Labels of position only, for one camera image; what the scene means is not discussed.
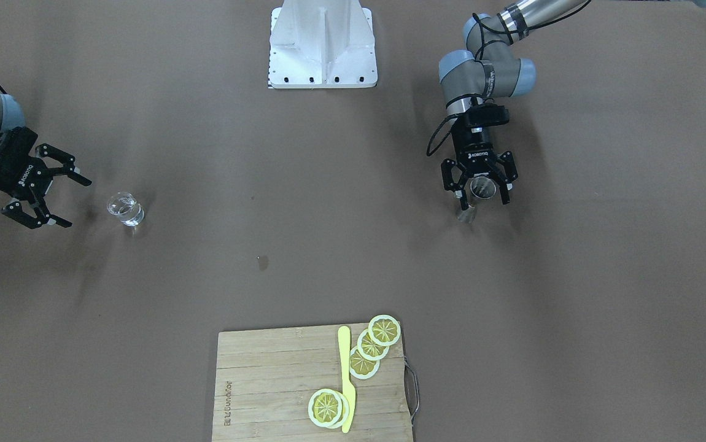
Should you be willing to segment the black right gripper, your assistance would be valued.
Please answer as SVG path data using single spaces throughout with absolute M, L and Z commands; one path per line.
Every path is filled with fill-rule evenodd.
M 36 146 L 36 142 L 37 134 L 29 128 L 0 131 L 0 191 L 13 198 L 1 213 L 32 230 L 47 225 L 69 228 L 71 221 L 52 214 L 45 205 L 53 177 L 66 176 L 82 187 L 92 181 L 76 168 L 75 156 L 49 144 Z M 59 166 L 47 167 L 45 158 Z

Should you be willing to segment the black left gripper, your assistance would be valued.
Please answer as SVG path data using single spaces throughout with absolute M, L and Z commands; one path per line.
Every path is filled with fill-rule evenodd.
M 512 151 L 497 155 L 490 128 L 483 124 L 469 126 L 455 123 L 451 128 L 455 160 L 442 161 L 441 178 L 444 190 L 452 192 L 459 200 L 460 210 L 470 209 L 466 185 L 479 174 L 487 174 L 494 181 L 502 204 L 510 203 L 510 190 L 518 179 L 518 168 Z

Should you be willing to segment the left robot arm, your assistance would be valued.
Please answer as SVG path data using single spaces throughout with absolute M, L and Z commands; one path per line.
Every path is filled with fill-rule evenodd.
M 526 95 L 537 80 L 533 61 L 514 56 L 512 45 L 586 6 L 586 1 L 518 1 L 494 16 L 473 14 L 464 25 L 465 48 L 440 60 L 448 112 L 441 126 L 454 146 L 454 156 L 441 163 L 441 177 L 459 202 L 459 219 L 473 220 L 477 203 L 495 194 L 508 204 L 518 179 L 513 154 L 498 153 L 491 136 L 491 128 L 510 121 L 507 108 L 495 100 Z

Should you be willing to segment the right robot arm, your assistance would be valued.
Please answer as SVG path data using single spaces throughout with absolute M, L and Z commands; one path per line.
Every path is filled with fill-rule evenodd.
M 53 214 L 45 201 L 53 179 L 66 176 L 83 187 L 92 182 L 81 175 L 74 155 L 37 138 L 17 100 L 0 85 L 0 191 L 10 198 L 0 212 L 29 229 L 69 228 L 72 222 Z

